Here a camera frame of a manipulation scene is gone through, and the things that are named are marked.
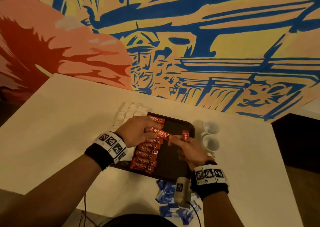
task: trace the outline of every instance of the white cup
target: white cup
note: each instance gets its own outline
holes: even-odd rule
[[[209,152],[217,151],[220,147],[219,141],[212,134],[204,136],[202,142]]]
[[[207,135],[207,134],[214,135],[214,134],[217,134],[219,131],[218,125],[210,120],[205,121],[203,123],[203,128],[205,131],[201,134],[202,136]]]

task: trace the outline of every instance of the hand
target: hand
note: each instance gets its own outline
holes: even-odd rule
[[[157,138],[153,132],[148,132],[150,127],[161,130],[161,126],[149,116],[134,116],[127,120],[115,133],[122,136],[127,148],[137,146],[148,138]]]
[[[201,146],[201,144],[197,140],[190,137],[189,138],[190,143],[186,143],[181,139],[182,139],[182,135],[178,135],[178,136],[170,135],[169,136],[170,142],[168,142],[168,145],[175,144],[179,146],[178,148],[179,159],[186,161],[191,171],[193,171],[195,167],[204,165],[206,161],[212,160],[212,157],[208,156],[205,149]]]

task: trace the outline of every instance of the wristband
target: wristband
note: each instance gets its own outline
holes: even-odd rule
[[[108,131],[100,134],[93,141],[93,144],[85,151],[85,155],[92,158],[104,170],[110,164],[118,163],[127,151],[122,138],[114,132]]]
[[[202,201],[206,196],[220,191],[229,193],[225,174],[214,161],[207,161],[205,165],[194,169],[190,188],[198,193]]]

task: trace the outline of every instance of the forearm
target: forearm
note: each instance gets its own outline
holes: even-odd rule
[[[28,192],[0,216],[0,226],[61,226],[101,172],[82,155]]]
[[[243,227],[226,192],[211,194],[203,200],[205,226]]]

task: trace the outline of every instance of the person's right hand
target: person's right hand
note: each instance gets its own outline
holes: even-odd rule
[[[181,140],[182,135],[179,136],[169,136],[168,145],[175,144],[179,146],[178,154],[179,159],[184,160],[188,163],[189,168],[191,171],[194,170],[195,167],[200,165],[204,165],[206,161],[212,160],[205,149],[201,146],[201,144],[195,140],[194,138],[190,137],[190,143],[184,142]]]

